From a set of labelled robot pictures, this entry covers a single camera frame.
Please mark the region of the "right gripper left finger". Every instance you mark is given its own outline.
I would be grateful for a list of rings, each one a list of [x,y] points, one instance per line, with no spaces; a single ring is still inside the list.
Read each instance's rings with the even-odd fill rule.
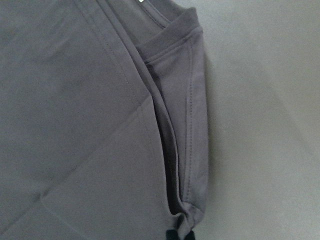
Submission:
[[[165,239],[166,240],[179,240],[178,232],[174,229],[167,230],[165,232]]]

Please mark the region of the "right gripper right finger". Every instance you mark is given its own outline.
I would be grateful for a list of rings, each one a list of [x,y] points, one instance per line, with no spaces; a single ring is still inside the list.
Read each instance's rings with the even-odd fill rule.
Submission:
[[[190,231],[184,238],[184,240],[196,240],[194,231]]]

